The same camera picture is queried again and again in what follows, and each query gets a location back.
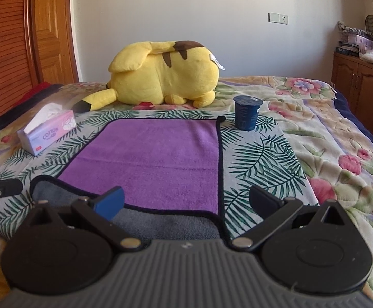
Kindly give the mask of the yellow Pikachu plush toy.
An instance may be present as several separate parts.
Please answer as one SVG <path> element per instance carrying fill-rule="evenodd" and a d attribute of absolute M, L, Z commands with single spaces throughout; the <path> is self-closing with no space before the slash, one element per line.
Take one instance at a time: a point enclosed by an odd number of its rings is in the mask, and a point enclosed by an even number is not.
<path fill-rule="evenodd" d="M 123 48 L 111 61 L 106 89 L 74 104 L 74 113 L 97 111 L 113 102 L 137 106 L 209 106 L 224 66 L 199 42 L 192 40 L 135 42 Z"/>

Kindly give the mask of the clutter pile on cabinet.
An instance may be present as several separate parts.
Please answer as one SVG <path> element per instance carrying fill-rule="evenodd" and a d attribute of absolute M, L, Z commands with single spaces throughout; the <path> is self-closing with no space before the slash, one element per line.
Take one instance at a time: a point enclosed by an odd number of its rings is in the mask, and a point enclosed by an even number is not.
<path fill-rule="evenodd" d="M 366 17 L 365 24 L 366 28 L 360 29 L 338 21 L 340 40 L 335 51 L 373 64 L 373 15 Z"/>

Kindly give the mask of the red blanket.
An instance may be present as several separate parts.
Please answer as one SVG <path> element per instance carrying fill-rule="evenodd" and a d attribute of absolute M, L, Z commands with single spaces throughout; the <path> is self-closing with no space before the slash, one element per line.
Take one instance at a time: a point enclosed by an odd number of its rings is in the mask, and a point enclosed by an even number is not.
<path fill-rule="evenodd" d="M 49 82 L 41 82 L 36 87 L 34 87 L 32 90 L 29 90 L 18 102 L 16 102 L 13 107 L 16 107 L 23 102 L 27 101 L 31 97 L 37 95 L 38 93 L 42 92 L 43 90 L 46 90 L 47 88 L 51 87 L 51 84 Z"/>

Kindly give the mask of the wooden sideboard cabinet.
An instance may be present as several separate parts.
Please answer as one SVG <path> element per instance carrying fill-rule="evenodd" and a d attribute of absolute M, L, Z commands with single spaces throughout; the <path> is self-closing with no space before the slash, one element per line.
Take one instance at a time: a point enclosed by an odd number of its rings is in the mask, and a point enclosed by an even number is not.
<path fill-rule="evenodd" d="M 373 135 L 373 64 L 335 52 L 331 82 L 350 111 Z"/>

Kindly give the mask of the purple grey microfiber towel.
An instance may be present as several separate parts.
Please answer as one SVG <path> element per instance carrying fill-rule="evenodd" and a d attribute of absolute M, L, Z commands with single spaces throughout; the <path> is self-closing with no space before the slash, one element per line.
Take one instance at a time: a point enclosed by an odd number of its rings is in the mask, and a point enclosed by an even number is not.
<path fill-rule="evenodd" d="M 223 222 L 223 117 L 127 118 L 108 123 L 55 176 L 31 181 L 35 201 L 65 207 L 113 187 L 125 205 L 112 220 L 141 240 L 227 238 Z"/>

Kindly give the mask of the dark blue plastic cup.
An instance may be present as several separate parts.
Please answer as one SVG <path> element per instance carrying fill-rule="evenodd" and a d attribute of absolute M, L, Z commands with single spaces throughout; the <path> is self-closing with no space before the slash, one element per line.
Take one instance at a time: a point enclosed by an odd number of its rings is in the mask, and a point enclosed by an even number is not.
<path fill-rule="evenodd" d="M 235 103 L 235 126 L 242 131 L 253 131 L 258 120 L 263 100 L 248 95 L 233 98 Z"/>

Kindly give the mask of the pink tissue box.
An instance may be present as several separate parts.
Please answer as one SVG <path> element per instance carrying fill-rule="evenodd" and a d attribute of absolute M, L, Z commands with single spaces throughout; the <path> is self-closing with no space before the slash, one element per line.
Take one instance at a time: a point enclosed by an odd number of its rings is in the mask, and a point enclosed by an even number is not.
<path fill-rule="evenodd" d="M 23 129 L 18 130 L 17 135 L 21 147 L 37 156 L 76 127 L 72 110 L 50 103 L 44 105 Z"/>

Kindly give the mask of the palm leaf print cloth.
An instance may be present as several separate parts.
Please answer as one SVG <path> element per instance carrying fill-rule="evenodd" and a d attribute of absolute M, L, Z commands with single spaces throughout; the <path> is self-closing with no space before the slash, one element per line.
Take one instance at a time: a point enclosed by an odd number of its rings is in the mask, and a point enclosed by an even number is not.
<path fill-rule="evenodd" d="M 210 111 L 100 111 L 38 155 L 3 152 L 0 179 L 23 190 L 0 200 L 0 234 L 9 238 L 30 211 L 31 183 L 40 175 L 100 194 L 121 186 L 128 207 L 146 211 L 206 211 L 239 235 L 261 219 L 249 190 L 259 186 L 283 199 L 314 206 L 317 198 L 299 159 L 273 117 L 253 131 L 235 126 L 232 113 Z"/>

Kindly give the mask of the wooden room door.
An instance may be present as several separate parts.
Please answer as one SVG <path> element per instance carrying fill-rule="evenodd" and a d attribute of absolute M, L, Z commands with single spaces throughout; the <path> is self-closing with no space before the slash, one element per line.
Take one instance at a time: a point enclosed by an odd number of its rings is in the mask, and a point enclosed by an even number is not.
<path fill-rule="evenodd" d="M 39 81 L 76 83 L 70 0 L 31 0 L 31 16 Z"/>

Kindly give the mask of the white wall socket plate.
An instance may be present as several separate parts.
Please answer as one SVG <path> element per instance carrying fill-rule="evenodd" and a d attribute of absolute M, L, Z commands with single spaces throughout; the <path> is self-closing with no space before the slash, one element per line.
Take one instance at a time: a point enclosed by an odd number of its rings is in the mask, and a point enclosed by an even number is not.
<path fill-rule="evenodd" d="M 268 21 L 271 23 L 288 25 L 288 16 L 280 13 L 268 13 Z"/>

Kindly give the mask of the floral bed cover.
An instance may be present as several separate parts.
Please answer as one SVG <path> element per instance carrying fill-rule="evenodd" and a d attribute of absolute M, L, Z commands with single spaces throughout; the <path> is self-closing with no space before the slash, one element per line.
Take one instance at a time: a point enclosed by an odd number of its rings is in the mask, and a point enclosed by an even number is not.
<path fill-rule="evenodd" d="M 16 131 L 44 104 L 71 104 L 104 89 L 102 83 L 64 85 L 20 118 L 0 128 L 3 152 L 21 149 Z M 289 141 L 317 198 L 337 199 L 365 238 L 373 255 L 373 137 L 349 112 L 339 91 L 325 82 L 276 76 L 251 76 L 219 81 L 214 102 L 198 111 L 232 113 L 233 98 L 248 95 L 263 100 L 259 116 L 273 117 Z M 101 111 L 192 111 L 189 105 L 145 106 L 116 103 Z M 373 267 L 364 289 L 373 299 Z"/>

